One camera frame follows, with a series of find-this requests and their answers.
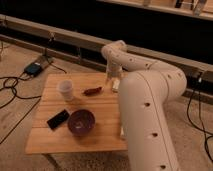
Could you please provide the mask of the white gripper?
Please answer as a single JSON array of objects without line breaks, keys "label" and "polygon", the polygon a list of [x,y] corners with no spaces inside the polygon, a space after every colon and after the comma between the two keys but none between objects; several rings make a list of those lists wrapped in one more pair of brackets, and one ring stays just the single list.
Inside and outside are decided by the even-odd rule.
[{"label": "white gripper", "polygon": [[120,80],[122,77],[122,67],[117,64],[108,64],[106,67],[106,82],[113,84],[114,80]]}]

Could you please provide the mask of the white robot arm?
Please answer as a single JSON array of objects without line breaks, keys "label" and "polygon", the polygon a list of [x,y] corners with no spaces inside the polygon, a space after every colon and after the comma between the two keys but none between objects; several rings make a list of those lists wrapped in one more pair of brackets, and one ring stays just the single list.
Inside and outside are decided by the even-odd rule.
[{"label": "white robot arm", "polygon": [[119,40],[102,47],[107,76],[120,80],[118,104],[131,171],[181,171],[164,115],[163,104],[180,97],[184,72],[166,62],[131,54]]}]

